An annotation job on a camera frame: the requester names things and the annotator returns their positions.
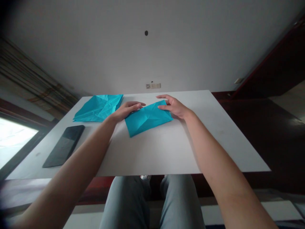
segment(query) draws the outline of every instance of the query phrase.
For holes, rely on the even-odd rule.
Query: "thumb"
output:
[[[172,106],[168,106],[168,105],[160,105],[160,106],[158,106],[158,108],[160,110],[168,110],[168,111],[172,110]]]
[[[138,110],[140,107],[141,107],[141,104],[138,103],[138,104],[136,104],[136,105],[133,105],[133,106],[131,106],[131,107],[128,107],[127,110],[128,110],[128,112],[133,112],[133,111]]]

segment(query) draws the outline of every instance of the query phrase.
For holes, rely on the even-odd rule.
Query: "person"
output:
[[[184,119],[193,141],[198,167],[209,183],[226,228],[277,228],[242,172],[196,114],[169,95],[159,106]],[[96,175],[116,124],[144,103],[126,102],[106,118],[65,162],[14,228],[63,228],[73,208]],[[161,183],[166,198],[160,228],[205,228],[190,175],[167,175]],[[149,228],[149,177],[115,177],[108,194],[101,228]]]

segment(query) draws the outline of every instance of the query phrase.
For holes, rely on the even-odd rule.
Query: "knee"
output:
[[[167,175],[166,179],[168,179],[169,182],[189,182],[193,180],[190,174]]]
[[[130,189],[139,183],[139,179],[140,177],[137,176],[115,177],[111,186],[116,189]]]

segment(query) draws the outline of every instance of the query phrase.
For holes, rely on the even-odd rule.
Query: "wooden floor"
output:
[[[244,173],[252,188],[305,194],[305,124],[269,99],[231,101],[224,94],[213,94],[272,170]],[[202,174],[192,176],[199,197],[213,196]],[[163,177],[152,176],[151,200],[161,199]],[[79,204],[104,203],[113,179],[94,178]]]

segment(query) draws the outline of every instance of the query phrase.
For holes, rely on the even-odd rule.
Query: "folded paper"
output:
[[[166,105],[165,100],[143,107],[125,118],[130,137],[173,120],[170,112],[160,110],[159,105]]]
[[[123,95],[95,95],[75,114],[73,121],[102,122],[121,105]]]

